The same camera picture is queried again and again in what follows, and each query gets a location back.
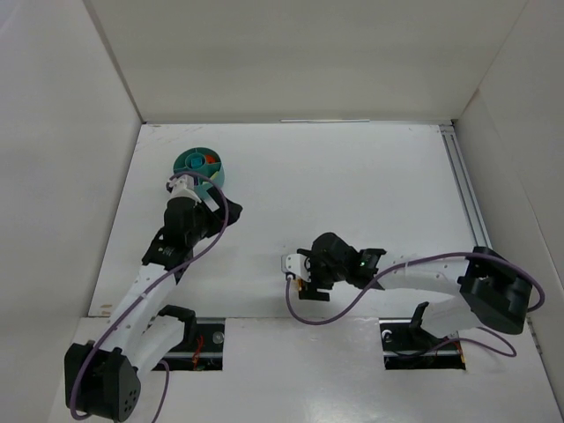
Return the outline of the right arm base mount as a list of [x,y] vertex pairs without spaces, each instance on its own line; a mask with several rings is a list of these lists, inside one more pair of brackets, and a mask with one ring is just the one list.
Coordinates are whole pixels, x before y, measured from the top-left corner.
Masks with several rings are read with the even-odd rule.
[[429,303],[420,303],[411,318],[387,318],[379,321],[383,363],[387,370],[465,370],[460,344],[444,345],[446,338],[437,338],[420,328]]

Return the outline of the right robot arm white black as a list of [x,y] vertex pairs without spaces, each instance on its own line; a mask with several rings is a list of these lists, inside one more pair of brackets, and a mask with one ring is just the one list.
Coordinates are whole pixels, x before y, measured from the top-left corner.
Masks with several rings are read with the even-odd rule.
[[508,335],[523,331],[533,310],[531,292],[538,283],[526,271],[493,250],[435,256],[394,256],[385,249],[357,250],[334,233],[317,237],[310,249],[281,260],[285,275],[299,284],[305,301],[328,301],[338,282],[370,290],[408,289],[446,295],[413,313],[411,325],[435,338],[484,326]]

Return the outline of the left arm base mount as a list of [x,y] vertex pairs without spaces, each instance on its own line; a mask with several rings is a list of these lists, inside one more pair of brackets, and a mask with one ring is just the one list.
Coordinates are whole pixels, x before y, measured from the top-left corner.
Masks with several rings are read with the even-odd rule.
[[173,317],[183,325],[182,341],[167,352],[163,360],[171,371],[221,371],[226,320],[197,317],[194,310],[167,305],[159,316]]

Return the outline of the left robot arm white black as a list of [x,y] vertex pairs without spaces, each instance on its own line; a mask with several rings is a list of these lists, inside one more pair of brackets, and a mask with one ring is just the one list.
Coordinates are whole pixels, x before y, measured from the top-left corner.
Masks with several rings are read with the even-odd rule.
[[100,417],[126,421],[137,405],[141,380],[164,355],[197,334],[193,310],[165,304],[188,266],[195,246],[218,242],[242,212],[220,193],[213,211],[202,200],[175,197],[167,202],[163,226],[146,250],[138,275],[94,341],[74,343],[64,356],[65,403],[73,419]]

